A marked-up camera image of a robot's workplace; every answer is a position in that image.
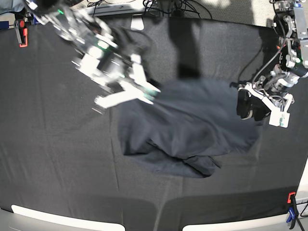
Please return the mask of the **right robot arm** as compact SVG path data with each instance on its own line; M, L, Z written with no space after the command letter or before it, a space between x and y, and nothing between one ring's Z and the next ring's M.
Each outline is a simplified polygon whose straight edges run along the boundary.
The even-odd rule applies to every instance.
M79 57L72 62L104 91L94 102L101 109L138 99L153 104L160 89L149 82L142 63L147 50L131 36L131 30L109 27L85 10L72 10L64 0L25 0L24 5L45 25L70 42Z

